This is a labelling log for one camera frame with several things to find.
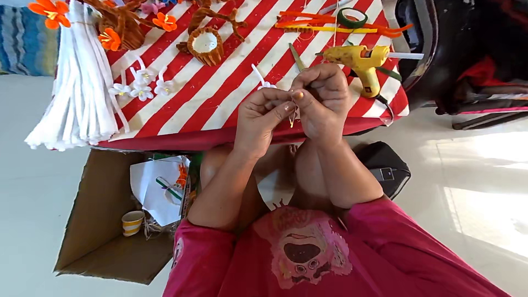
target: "person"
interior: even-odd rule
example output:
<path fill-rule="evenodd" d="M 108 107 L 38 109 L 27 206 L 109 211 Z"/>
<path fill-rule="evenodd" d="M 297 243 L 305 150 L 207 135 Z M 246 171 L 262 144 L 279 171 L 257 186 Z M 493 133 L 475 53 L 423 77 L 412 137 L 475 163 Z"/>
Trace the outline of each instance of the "person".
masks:
<path fill-rule="evenodd" d="M 383 194 L 343 139 L 352 101 L 342 70 L 320 64 L 240 105 L 233 148 L 203 159 L 164 296 L 508 296 Z M 296 105 L 297 187 L 269 211 L 252 170 Z"/>

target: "paper cup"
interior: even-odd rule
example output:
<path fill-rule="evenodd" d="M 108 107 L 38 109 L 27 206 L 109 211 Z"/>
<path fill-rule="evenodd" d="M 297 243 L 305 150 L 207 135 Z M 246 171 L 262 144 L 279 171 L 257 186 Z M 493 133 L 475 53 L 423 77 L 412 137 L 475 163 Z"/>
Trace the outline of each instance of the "paper cup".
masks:
<path fill-rule="evenodd" d="M 131 236 L 139 232 L 145 213 L 141 210 L 127 212 L 122 218 L 123 235 Z"/>

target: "table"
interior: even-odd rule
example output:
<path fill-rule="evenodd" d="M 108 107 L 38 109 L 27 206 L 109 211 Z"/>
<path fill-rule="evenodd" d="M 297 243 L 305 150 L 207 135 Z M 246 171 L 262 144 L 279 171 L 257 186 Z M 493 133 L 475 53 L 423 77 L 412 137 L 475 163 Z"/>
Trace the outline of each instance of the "table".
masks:
<path fill-rule="evenodd" d="M 226 14 L 233 7 L 238 8 L 237 20 L 248 23 L 239 30 L 246 38 L 241 43 L 233 34 L 231 25 L 225 21 L 206 18 L 202 25 L 218 29 L 224 41 L 224 59 L 221 64 L 204 66 L 190 54 L 180 53 L 175 45 L 188 38 L 186 27 L 197 6 L 190 2 L 170 5 L 163 13 L 174 15 L 178 28 L 165 32 L 142 27 L 146 32 L 145 45 L 134 51 L 107 53 L 115 82 L 121 82 L 121 71 L 126 69 L 127 82 L 134 80 L 129 67 L 139 69 L 137 57 L 145 66 L 158 73 L 162 67 L 168 69 L 165 80 L 176 85 L 176 92 L 169 96 L 155 95 L 153 99 L 140 101 L 131 98 L 120 103 L 128 120 L 130 132 L 124 133 L 118 119 L 120 133 L 100 146 L 132 150 L 203 150 L 215 145 L 232 142 L 237 122 L 238 105 L 248 94 L 256 90 L 260 82 L 252 73 L 251 64 L 265 80 L 281 89 L 289 89 L 291 81 L 298 74 L 288 43 L 293 43 L 305 65 L 313 66 L 322 62 L 316 52 L 333 45 L 332 32 L 285 33 L 273 27 L 280 11 L 304 11 L 316 13 L 320 8 L 333 4 L 333 0 L 235 0 L 213 4 L 213 10 Z M 387 25 L 381 0 L 353 0 L 347 7 L 365 11 L 369 23 Z M 348 40 L 353 44 L 390 45 L 391 40 L 378 34 L 338 33 L 335 44 L 342 45 Z M 385 68 L 397 71 L 398 61 L 387 59 Z M 350 69 L 343 67 L 346 74 Z M 390 103 L 396 119 L 409 113 L 407 97 L 400 82 L 378 72 L 381 95 Z M 353 90 L 354 106 L 348 114 L 345 134 L 376 127 L 389 118 L 385 106 L 371 98 L 359 96 L 361 82 L 348 78 Z M 293 142 L 304 138 L 301 124 L 295 121 L 293 128 L 285 122 L 274 132 L 274 142 Z"/>

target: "hand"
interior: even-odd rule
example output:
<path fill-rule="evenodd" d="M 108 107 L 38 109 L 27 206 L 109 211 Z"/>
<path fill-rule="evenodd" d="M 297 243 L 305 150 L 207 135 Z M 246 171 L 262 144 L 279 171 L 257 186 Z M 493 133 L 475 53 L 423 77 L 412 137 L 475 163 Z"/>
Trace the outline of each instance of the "hand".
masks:
<path fill-rule="evenodd" d="M 294 110 L 295 103 L 287 91 L 262 88 L 251 94 L 238 110 L 233 151 L 250 159 L 264 156 L 273 129 Z"/>
<path fill-rule="evenodd" d="M 306 136 L 318 146 L 337 145 L 343 138 L 352 95 L 345 74 L 336 64 L 306 68 L 291 83 Z"/>

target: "blue striped cushion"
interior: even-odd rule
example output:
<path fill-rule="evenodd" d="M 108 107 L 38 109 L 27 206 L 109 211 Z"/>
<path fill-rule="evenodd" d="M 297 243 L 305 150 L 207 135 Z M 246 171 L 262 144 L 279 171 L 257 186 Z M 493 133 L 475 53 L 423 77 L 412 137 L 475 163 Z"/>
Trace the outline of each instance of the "blue striped cushion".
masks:
<path fill-rule="evenodd" d="M 27 7 L 0 5 L 0 74 L 55 76 L 59 30 Z"/>

